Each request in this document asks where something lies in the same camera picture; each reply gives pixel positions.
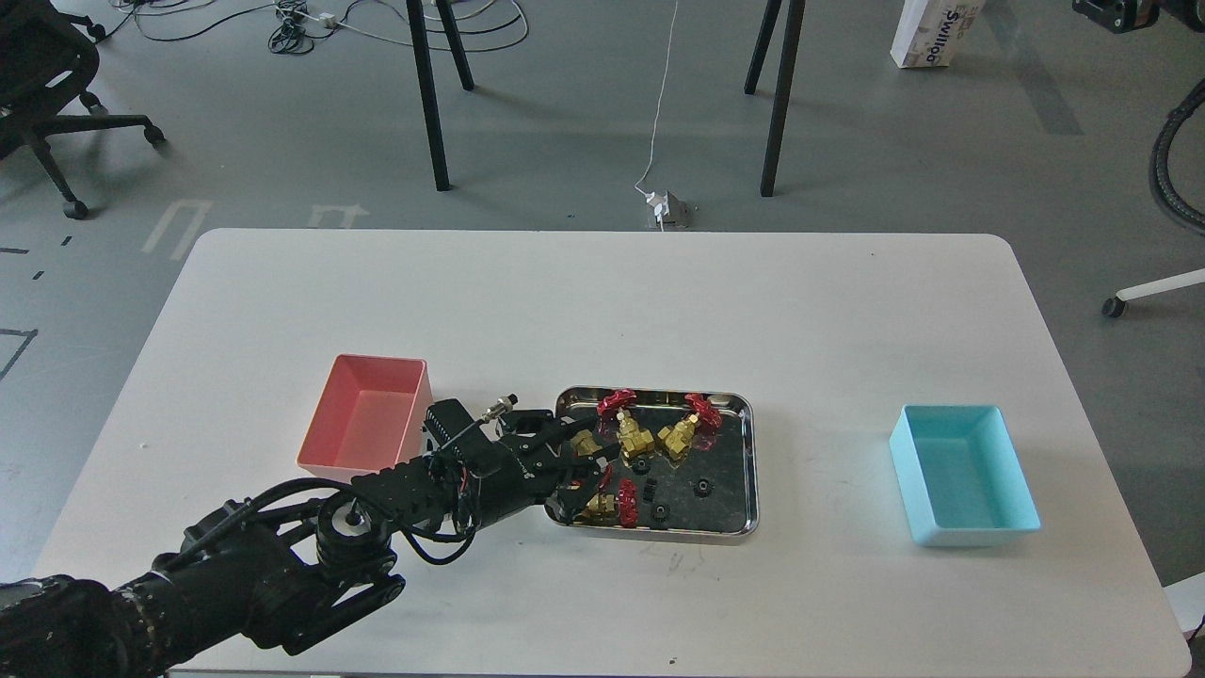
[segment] white cardboard box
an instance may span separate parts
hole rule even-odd
[[[901,69],[948,66],[983,0],[904,0],[892,58]]]

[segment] gray floor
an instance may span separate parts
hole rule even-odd
[[[120,19],[57,4],[110,28]],[[348,213],[354,228],[645,228],[631,183],[648,157],[672,2],[523,5],[530,39],[474,55],[476,92],[436,54],[449,193],[434,190],[408,48],[346,33],[305,57],[271,55],[268,10],[176,43],[129,24],[101,46],[94,92],[113,113],[149,114],[170,143],[154,149],[137,130],[55,140],[93,207],[84,222],[59,213],[28,151],[0,166],[0,247],[28,249],[0,253],[0,369],[24,347],[0,378],[0,580],[31,573],[194,217],[201,230],[339,228]],[[1098,312],[1119,287],[1205,265],[1205,240],[1172,225],[1146,187],[1150,146],[1201,77],[1205,39],[1171,19],[1113,36],[1068,2],[992,0],[952,69],[900,71],[887,55],[900,5],[809,6],[778,195],[764,199],[774,66],[757,96],[741,94],[762,4],[683,0],[647,184],[696,206],[699,230],[1005,237],[1159,578],[1205,570],[1205,285],[1136,302],[1119,320]],[[182,35],[229,11],[142,25]],[[482,25],[506,14],[500,4]],[[380,5],[353,19],[406,35]],[[1191,120],[1172,163],[1197,205],[1203,138],[1205,120]]]

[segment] black cable tube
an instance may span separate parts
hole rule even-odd
[[[1197,210],[1176,191],[1171,184],[1171,175],[1168,171],[1168,155],[1171,152],[1171,141],[1176,137],[1180,125],[1187,120],[1193,112],[1205,102],[1205,79],[1197,83],[1197,87],[1185,98],[1185,100],[1168,113],[1168,122],[1163,124],[1159,136],[1154,140],[1154,148],[1151,151],[1151,193],[1156,202],[1180,225],[1205,235],[1205,213]]]

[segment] chair wheel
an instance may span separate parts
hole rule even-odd
[[[100,99],[92,92],[84,92],[81,94],[80,102],[83,104],[83,107],[88,108],[88,111],[100,106]]]
[[[152,145],[163,143],[167,138],[163,135],[163,130],[153,124],[142,130],[142,136],[145,136]]]
[[[67,218],[88,218],[88,205],[83,200],[66,200],[63,202],[63,213]]]
[[[1125,301],[1117,296],[1105,299],[1105,305],[1100,306],[1100,314],[1109,317],[1121,317],[1123,312],[1125,312]]]

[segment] white table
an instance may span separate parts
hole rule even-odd
[[[187,261],[37,572],[113,586],[227,499],[301,476],[336,354],[424,358],[471,411],[577,384],[753,406],[740,546],[605,540],[539,509],[295,658],[299,673],[1181,676],[1188,653],[1012,250],[988,235],[218,230]],[[1045,529],[909,536],[904,403],[995,403]]]

